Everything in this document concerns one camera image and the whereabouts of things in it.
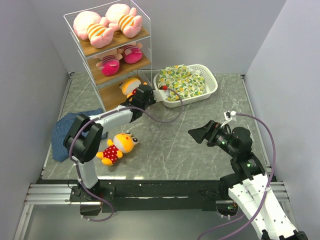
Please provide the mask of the black-haired doll pink striped dress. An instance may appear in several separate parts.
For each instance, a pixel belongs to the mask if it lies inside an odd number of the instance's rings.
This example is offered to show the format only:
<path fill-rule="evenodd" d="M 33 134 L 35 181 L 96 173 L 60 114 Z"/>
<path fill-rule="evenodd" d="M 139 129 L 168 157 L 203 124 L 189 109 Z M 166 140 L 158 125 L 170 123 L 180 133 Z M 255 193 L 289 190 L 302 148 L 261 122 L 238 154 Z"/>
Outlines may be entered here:
<path fill-rule="evenodd" d="M 137 63 L 143 56 L 141 43 L 130 43 L 120 47 L 117 52 L 122 55 L 127 64 Z"/>

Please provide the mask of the yellow plush red dotted dress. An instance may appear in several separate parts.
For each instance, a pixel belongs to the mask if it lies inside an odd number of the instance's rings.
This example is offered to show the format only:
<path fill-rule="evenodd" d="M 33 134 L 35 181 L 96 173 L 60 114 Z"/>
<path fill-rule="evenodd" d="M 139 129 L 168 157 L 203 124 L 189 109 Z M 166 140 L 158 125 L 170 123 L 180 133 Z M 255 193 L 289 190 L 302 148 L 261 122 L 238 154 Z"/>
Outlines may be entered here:
<path fill-rule="evenodd" d="M 107 148 L 96 153 L 96 157 L 106 166 L 114 165 L 124 154 L 130 153 L 139 140 L 130 132 L 119 133 L 107 140 Z"/>

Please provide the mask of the pink plush pig striped shirt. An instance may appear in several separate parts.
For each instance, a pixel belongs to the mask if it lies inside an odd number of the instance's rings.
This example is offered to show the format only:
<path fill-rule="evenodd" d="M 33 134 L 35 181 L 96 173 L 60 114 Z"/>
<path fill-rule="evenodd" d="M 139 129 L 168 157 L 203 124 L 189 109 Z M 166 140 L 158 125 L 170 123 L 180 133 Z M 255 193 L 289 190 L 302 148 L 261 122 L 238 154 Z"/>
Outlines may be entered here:
<path fill-rule="evenodd" d="M 93 11 L 81 11 L 73 21 L 73 30 L 82 40 L 89 40 L 95 48 L 109 45 L 114 37 L 114 30 L 108 27 L 106 17 Z"/>

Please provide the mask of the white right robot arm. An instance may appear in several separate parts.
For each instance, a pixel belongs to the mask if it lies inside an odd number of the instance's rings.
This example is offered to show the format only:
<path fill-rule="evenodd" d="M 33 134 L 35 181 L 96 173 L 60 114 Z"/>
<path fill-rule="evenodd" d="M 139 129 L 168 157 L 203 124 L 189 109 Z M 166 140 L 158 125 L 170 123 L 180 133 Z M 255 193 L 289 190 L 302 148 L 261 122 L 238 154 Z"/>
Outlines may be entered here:
<path fill-rule="evenodd" d="M 231 129 L 227 124 L 210 120 L 190 129 L 188 134 L 198 143 L 219 147 L 231 156 L 233 173 L 219 180 L 216 195 L 231 199 L 241 209 L 260 240 L 306 240 L 289 220 L 271 189 L 272 176 L 252 152 L 251 132 L 244 127 Z"/>

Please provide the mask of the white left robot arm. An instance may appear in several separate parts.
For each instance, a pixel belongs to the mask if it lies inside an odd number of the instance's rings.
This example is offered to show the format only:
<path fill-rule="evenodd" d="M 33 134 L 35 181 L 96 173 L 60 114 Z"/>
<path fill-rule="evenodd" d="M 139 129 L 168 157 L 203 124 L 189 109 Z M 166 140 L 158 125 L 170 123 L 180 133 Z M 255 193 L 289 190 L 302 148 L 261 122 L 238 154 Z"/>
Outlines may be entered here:
<path fill-rule="evenodd" d="M 63 145 L 75 163 L 78 182 L 83 187 L 81 194 L 86 200 L 94 201 L 100 194 L 93 159 L 99 150 L 102 135 L 140 118 L 143 111 L 155 103 L 152 87 L 141 84 L 132 96 L 116 108 L 91 117 L 79 114 L 73 121 Z"/>

